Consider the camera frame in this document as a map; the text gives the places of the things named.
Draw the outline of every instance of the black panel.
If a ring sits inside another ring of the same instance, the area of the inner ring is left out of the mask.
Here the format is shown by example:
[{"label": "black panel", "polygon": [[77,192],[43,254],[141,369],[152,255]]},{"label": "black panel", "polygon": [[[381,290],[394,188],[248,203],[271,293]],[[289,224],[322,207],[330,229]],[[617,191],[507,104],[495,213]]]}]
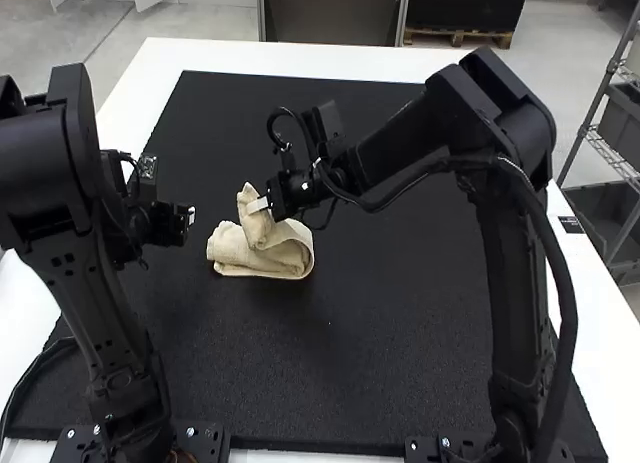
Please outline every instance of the black panel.
[{"label": "black panel", "polygon": [[[150,270],[121,275],[163,356],[176,418],[220,422],[235,446],[397,455],[410,435],[492,431],[482,240],[453,177],[377,215],[340,205],[314,235],[316,267],[303,281],[223,278],[205,259],[215,226],[237,221],[243,183],[262,190],[279,167],[265,132],[274,107],[334,98],[353,142],[420,91],[182,75],[146,150],[160,158],[158,196],[194,203],[198,219],[184,248],[148,247]],[[52,338],[66,332],[59,322]],[[12,434],[57,438],[88,422],[86,378],[79,357],[52,368]],[[577,461],[605,461],[575,385],[562,437]]]},{"label": "black panel", "polygon": [[407,26],[514,31],[524,0],[409,0]]}]

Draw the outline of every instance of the wooden pallet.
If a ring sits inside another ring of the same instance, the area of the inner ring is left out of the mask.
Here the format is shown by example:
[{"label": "wooden pallet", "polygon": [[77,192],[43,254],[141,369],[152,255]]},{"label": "wooden pallet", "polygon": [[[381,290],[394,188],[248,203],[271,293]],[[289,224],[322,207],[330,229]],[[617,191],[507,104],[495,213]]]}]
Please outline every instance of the wooden pallet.
[{"label": "wooden pallet", "polygon": [[409,28],[404,30],[404,44],[412,45],[414,35],[446,35],[451,38],[451,46],[460,48],[465,36],[479,36],[484,38],[492,38],[498,48],[502,50],[508,50],[511,48],[511,39],[513,38],[513,31],[508,32],[494,32],[494,31],[479,31],[479,30],[432,30],[429,28]]}]

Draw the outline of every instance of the folded cloth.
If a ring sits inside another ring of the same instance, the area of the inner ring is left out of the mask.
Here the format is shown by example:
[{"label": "folded cloth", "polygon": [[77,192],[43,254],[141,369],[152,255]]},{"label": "folded cloth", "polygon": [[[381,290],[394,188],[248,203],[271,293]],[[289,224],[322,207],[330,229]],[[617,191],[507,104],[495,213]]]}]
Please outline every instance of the folded cloth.
[{"label": "folded cloth", "polygon": [[207,259],[225,276],[299,280],[313,269],[313,236],[299,221],[276,223],[268,209],[249,213],[260,195],[250,183],[237,195],[240,225],[222,221],[207,241]]}]

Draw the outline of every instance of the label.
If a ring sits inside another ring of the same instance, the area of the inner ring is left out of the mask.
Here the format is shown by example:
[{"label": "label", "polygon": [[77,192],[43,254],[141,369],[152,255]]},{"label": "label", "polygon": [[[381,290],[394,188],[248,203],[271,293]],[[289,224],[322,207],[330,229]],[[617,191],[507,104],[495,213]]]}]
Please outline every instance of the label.
[{"label": "label", "polygon": [[575,216],[559,216],[558,219],[567,233],[584,233],[582,225]]}]

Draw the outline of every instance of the mounting plate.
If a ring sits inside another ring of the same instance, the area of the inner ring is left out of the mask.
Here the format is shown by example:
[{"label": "mounting plate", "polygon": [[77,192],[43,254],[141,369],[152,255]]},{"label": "mounting plate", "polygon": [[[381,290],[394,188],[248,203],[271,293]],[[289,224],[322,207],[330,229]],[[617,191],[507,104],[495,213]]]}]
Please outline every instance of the mounting plate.
[{"label": "mounting plate", "polygon": [[[173,420],[175,448],[191,453],[199,463],[228,463],[231,435],[222,425],[204,421]],[[58,438],[51,463],[103,463],[100,433],[93,426],[67,426]]]},{"label": "mounting plate", "polygon": [[[441,432],[438,437],[410,436],[405,440],[405,463],[451,463],[453,453],[462,460],[475,461],[491,440],[486,433],[460,431]],[[575,463],[569,447],[562,441],[554,442],[548,463]]]}]

